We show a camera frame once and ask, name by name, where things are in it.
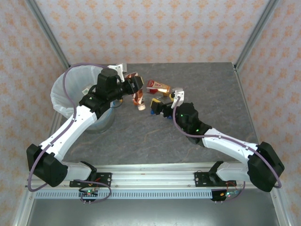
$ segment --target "patterned wallpaper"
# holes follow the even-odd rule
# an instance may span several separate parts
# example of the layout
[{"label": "patterned wallpaper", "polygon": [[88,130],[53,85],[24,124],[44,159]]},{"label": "patterned wallpaper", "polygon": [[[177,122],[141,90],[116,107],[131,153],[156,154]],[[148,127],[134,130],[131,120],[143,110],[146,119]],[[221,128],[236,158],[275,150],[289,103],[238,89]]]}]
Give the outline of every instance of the patterned wallpaper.
[{"label": "patterned wallpaper", "polygon": [[281,0],[240,72],[260,140],[272,144],[301,222],[301,2]]},{"label": "patterned wallpaper", "polygon": [[26,148],[48,137],[50,90],[64,72],[24,0],[0,1],[0,225],[10,226],[28,176]]},{"label": "patterned wallpaper", "polygon": [[70,64],[236,62],[268,0],[37,0]]}]

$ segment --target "stone surface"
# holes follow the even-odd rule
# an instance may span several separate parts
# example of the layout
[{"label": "stone surface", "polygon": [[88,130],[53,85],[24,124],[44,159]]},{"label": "stone surface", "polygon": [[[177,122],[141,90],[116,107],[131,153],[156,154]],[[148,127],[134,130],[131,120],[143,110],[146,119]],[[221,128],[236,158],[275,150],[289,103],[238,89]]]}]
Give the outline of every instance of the stone surface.
[{"label": "stone surface", "polygon": [[162,95],[146,93],[149,79],[183,88],[185,102],[193,102],[204,123],[235,138],[256,142],[231,63],[129,64],[127,70],[143,77],[146,109],[138,111],[132,97],[125,97],[123,105],[115,109],[113,125],[101,134],[84,132],[64,161],[93,165],[234,161],[216,150],[193,145],[172,120],[151,115],[151,99]]}]

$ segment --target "metal base plate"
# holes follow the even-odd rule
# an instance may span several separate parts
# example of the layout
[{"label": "metal base plate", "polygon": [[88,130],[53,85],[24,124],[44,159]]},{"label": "metal base plate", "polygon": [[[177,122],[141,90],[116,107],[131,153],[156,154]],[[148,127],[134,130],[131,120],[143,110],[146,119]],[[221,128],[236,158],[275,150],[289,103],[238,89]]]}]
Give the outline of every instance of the metal base plate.
[{"label": "metal base plate", "polygon": [[[106,184],[108,186],[111,186],[111,181],[112,181],[112,173],[96,173],[96,178],[100,178],[97,182]],[[87,185],[86,183],[81,183],[79,181],[70,181],[69,184],[70,187],[104,187],[103,185],[96,185],[96,184],[91,184]]]},{"label": "metal base plate", "polygon": [[196,172],[194,173],[194,181],[196,184],[196,187],[226,187],[227,181],[219,181],[217,184],[214,184],[210,178],[209,178],[209,173],[208,172]]}]

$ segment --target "orange object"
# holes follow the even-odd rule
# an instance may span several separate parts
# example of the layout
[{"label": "orange object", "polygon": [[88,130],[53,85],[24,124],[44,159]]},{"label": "orange object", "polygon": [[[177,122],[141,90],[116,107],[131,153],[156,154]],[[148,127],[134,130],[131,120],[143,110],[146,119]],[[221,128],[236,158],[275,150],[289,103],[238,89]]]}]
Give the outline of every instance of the orange object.
[{"label": "orange object", "polygon": [[161,92],[163,93],[164,96],[167,97],[169,95],[169,91],[170,91],[170,86],[154,80],[149,80],[146,86],[146,92],[151,94]]},{"label": "orange object", "polygon": [[[129,78],[132,78],[134,76],[138,76],[138,73],[134,72],[134,73],[125,75],[125,80],[129,79]],[[134,105],[138,106],[138,110],[139,111],[144,110],[145,109],[145,104],[144,104],[144,101],[143,101],[143,91],[142,91],[142,89],[139,90],[138,92],[134,93],[132,96],[133,96],[133,103],[134,103]]]}]

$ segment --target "red object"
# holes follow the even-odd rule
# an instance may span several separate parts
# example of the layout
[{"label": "red object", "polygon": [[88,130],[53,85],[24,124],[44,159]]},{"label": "red object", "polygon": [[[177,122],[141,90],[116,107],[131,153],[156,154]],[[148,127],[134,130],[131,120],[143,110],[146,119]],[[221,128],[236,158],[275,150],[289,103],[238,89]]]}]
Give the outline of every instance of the red object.
[{"label": "red object", "polygon": [[149,80],[147,82],[146,86],[146,92],[155,94],[157,92],[162,92],[164,96],[168,96],[170,91],[170,86],[165,85],[163,83],[154,81],[154,80]]}]

